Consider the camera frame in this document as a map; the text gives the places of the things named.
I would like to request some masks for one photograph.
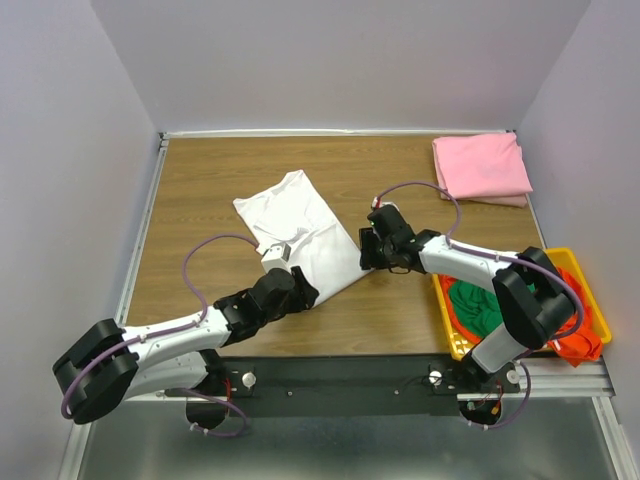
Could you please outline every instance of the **wooden table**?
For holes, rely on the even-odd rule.
[[[303,169],[351,237],[367,226],[372,198],[402,181],[435,182],[430,136],[172,139],[165,160],[130,312],[148,325],[197,311],[180,265],[201,240],[249,234],[232,205]],[[414,230],[446,231],[454,208],[424,187],[389,195]],[[541,246],[531,211],[465,202],[455,238],[500,250]],[[216,241],[189,274],[210,303],[252,286],[260,258],[239,240]],[[312,311],[289,315],[223,355],[447,352],[431,276],[374,272]]]

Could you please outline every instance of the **folded pink cloth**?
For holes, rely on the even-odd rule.
[[[515,133],[433,141],[438,184],[456,199],[524,207],[533,191]]]

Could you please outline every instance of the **yellow basket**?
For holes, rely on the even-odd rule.
[[[584,278],[582,270],[580,270],[580,265],[578,265],[578,261],[573,255],[573,252],[568,248],[549,248],[545,250],[545,252],[556,267],[563,268],[569,272],[573,278],[578,281],[578,283],[580,283],[587,299],[587,306],[591,307],[593,312],[593,331],[600,337],[602,343],[606,344],[611,342],[612,336],[609,325],[607,325],[607,322],[600,311],[600,307],[598,307],[595,298],[593,298],[593,293],[591,293],[589,284]],[[447,305],[444,301],[444,292],[442,291],[438,275],[433,275],[433,284],[436,288],[436,295],[438,296],[438,304],[440,305],[440,313],[442,314],[442,321],[444,322],[444,329],[447,334],[447,341],[449,343],[451,356],[455,360],[460,360],[475,346],[475,344],[464,338],[451,324]]]

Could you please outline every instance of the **clothing pile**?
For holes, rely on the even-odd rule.
[[[533,189],[515,133],[440,137],[433,141],[433,156],[438,184],[455,199],[527,205]]]
[[[571,365],[577,367],[584,361],[595,361],[600,357],[602,340],[593,331],[593,310],[587,303],[582,286],[566,270],[558,268],[558,272],[580,297],[585,316],[578,331],[568,337],[552,340],[548,346]],[[444,292],[451,324],[467,340],[480,343],[502,323],[498,299],[493,293],[446,275],[438,278]],[[558,330],[558,333],[567,331],[575,325],[576,321],[577,314],[574,314]]]

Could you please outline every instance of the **screw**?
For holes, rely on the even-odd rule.
[[[438,370],[431,370],[431,373],[429,374],[429,382],[435,387],[440,385],[442,383],[442,373]]]

